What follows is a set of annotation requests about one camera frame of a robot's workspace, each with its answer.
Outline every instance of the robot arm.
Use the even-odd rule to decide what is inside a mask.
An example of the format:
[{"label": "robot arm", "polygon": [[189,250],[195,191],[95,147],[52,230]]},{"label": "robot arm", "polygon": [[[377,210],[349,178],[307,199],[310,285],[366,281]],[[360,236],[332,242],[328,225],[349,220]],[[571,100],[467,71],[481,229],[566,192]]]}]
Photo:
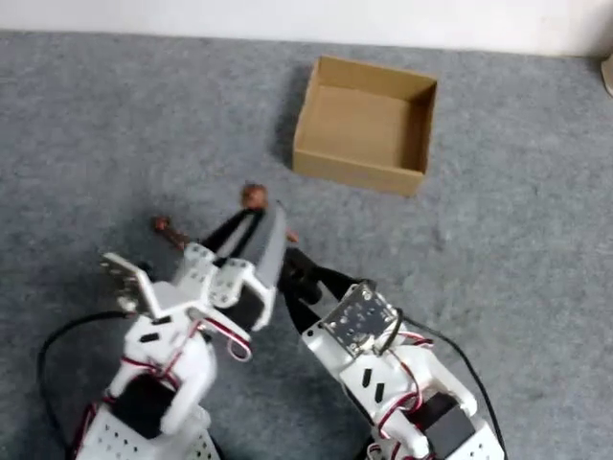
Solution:
[{"label": "robot arm", "polygon": [[[282,292],[305,344],[372,426],[368,458],[384,460],[503,460],[470,391],[412,333],[402,315],[361,281],[319,267],[289,249]],[[304,295],[322,283],[336,297],[324,318]]]},{"label": "robot arm", "polygon": [[220,458],[199,405],[216,379],[212,338],[228,338],[239,360],[251,356],[250,333],[268,324],[274,306],[285,232],[280,206],[242,211],[202,241],[208,246],[186,242],[169,282],[151,280],[116,254],[103,256],[118,303],[138,316],[76,458]]}]

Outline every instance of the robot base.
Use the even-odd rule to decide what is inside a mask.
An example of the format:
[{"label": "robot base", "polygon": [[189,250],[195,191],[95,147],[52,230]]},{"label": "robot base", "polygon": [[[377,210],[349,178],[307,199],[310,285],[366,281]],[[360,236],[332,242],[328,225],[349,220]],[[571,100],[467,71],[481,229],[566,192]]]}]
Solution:
[{"label": "robot base", "polygon": [[101,405],[87,431],[77,460],[223,460],[207,428],[211,420],[200,406],[174,436],[148,440]]}]

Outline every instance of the white wall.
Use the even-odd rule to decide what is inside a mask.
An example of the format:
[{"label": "white wall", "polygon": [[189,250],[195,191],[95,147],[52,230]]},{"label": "white wall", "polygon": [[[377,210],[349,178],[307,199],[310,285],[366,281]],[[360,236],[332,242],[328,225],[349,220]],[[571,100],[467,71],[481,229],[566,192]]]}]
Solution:
[{"label": "white wall", "polygon": [[605,55],[613,0],[0,0],[0,28]]}]

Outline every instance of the gray carpet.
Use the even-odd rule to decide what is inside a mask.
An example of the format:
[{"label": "gray carpet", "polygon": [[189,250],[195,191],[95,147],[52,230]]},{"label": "gray carpet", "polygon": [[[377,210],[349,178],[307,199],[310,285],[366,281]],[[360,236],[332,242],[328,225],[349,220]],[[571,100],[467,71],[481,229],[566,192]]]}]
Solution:
[{"label": "gray carpet", "polygon": [[[406,199],[294,175],[320,54],[440,79],[430,170]],[[60,458],[34,387],[44,337],[112,306],[99,254],[171,271],[154,212],[203,235],[249,179],[315,260],[369,276],[457,338],[512,459],[605,458],[613,429],[613,100],[576,58],[210,39],[0,34],[0,457]],[[125,325],[50,356],[66,430],[108,383]],[[351,459],[367,427],[283,305],[240,364],[219,349],[204,405],[230,460]],[[441,358],[476,390],[442,344]]]}]

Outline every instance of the open cardboard box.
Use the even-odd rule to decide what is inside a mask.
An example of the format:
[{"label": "open cardboard box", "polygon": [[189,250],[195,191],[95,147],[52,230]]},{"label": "open cardboard box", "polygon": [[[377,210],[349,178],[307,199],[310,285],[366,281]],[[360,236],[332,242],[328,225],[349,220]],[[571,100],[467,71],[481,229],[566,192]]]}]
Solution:
[{"label": "open cardboard box", "polygon": [[293,170],[412,196],[428,165],[437,81],[336,57],[313,68],[294,136]]}]

